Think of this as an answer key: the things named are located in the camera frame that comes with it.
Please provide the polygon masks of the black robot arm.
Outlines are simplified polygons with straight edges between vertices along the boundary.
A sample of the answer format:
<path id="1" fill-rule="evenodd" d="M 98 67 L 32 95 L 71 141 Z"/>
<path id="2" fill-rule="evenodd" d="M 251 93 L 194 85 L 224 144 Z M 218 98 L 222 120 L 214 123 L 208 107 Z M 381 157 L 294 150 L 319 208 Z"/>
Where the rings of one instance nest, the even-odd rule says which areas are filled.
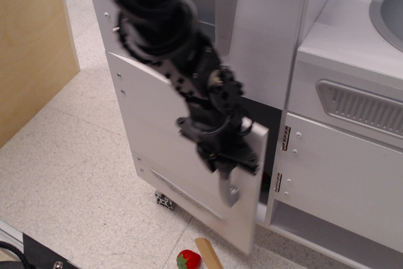
<path id="1" fill-rule="evenodd" d="M 177 119 L 183 136 L 210 171 L 228 176 L 235 167 L 258 170 L 245 141 L 247 113 L 242 84 L 225 67 L 210 39 L 198 28 L 191 0 L 114 0 L 119 7 L 118 38 L 136 60 L 168 79 L 184 99 L 187 117 Z"/>

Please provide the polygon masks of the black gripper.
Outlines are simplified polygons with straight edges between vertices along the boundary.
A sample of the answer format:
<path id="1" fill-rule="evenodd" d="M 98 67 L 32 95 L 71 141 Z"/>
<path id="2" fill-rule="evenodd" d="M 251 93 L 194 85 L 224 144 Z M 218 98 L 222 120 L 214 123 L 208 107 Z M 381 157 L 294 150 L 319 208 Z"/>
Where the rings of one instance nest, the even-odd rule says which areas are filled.
<path id="1" fill-rule="evenodd" d="M 180 128 L 181 135 L 196 144 L 199 157 L 212 173 L 218 171 L 220 164 L 219 153 L 224 150 L 224 147 L 235 133 L 240 131 L 241 127 L 241 124 L 233 125 L 230 119 L 226 119 L 222 125 L 215 128 L 208 127 L 202 123 L 196 123 L 190 117 L 179 117 L 176 123 Z"/>

